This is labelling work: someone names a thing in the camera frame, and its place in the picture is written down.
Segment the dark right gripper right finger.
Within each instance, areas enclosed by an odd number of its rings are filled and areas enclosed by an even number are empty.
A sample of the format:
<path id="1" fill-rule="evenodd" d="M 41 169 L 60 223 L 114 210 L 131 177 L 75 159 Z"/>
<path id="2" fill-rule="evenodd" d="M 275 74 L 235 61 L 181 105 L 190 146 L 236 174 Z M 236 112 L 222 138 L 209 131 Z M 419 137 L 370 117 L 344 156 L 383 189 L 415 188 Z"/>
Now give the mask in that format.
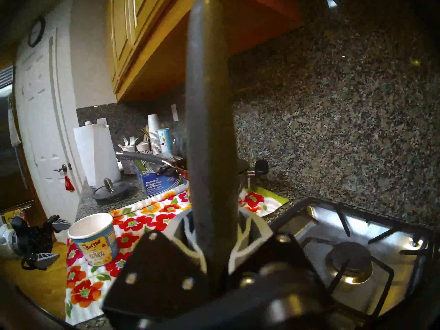
<path id="1" fill-rule="evenodd" d="M 258 215 L 239 212 L 228 260 L 229 299 L 327 299 L 327 291 L 294 239 L 274 233 Z"/>

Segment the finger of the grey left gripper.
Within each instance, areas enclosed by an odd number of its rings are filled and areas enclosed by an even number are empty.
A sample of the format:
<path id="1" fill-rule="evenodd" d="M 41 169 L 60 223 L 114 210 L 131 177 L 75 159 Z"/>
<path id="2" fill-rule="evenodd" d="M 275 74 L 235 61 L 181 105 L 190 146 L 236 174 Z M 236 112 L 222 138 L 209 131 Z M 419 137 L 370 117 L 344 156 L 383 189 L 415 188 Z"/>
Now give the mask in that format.
<path id="1" fill-rule="evenodd" d="M 60 233 L 63 230 L 68 230 L 72 226 L 72 224 L 62 219 L 59 215 L 52 215 L 51 226 L 55 233 Z"/>
<path id="2" fill-rule="evenodd" d="M 52 253 L 28 253 L 21 259 L 21 267 L 24 270 L 33 271 L 40 270 L 45 271 L 49 266 L 54 264 L 57 259 L 60 258 L 60 254 Z"/>

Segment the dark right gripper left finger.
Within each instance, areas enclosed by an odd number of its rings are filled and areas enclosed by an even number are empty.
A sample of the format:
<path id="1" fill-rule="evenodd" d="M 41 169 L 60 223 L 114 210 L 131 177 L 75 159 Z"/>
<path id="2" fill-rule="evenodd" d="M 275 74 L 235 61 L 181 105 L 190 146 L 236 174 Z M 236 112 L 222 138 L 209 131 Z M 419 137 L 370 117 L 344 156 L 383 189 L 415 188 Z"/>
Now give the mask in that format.
<path id="1" fill-rule="evenodd" d="M 206 262 L 195 244 L 192 209 L 164 231 L 140 238 L 102 304 L 109 320 L 166 320 L 210 300 Z"/>

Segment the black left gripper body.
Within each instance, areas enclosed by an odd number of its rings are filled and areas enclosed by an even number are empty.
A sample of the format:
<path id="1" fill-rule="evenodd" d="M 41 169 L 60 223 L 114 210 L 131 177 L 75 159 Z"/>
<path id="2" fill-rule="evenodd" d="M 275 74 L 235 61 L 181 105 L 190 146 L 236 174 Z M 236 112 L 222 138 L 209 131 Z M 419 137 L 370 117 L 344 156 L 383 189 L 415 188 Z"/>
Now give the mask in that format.
<path id="1" fill-rule="evenodd" d="M 11 225 L 17 236 L 17 244 L 25 261 L 36 261 L 39 254 L 51 254 L 53 248 L 52 222 L 50 217 L 40 226 L 30 227 L 20 217 L 14 217 Z"/>

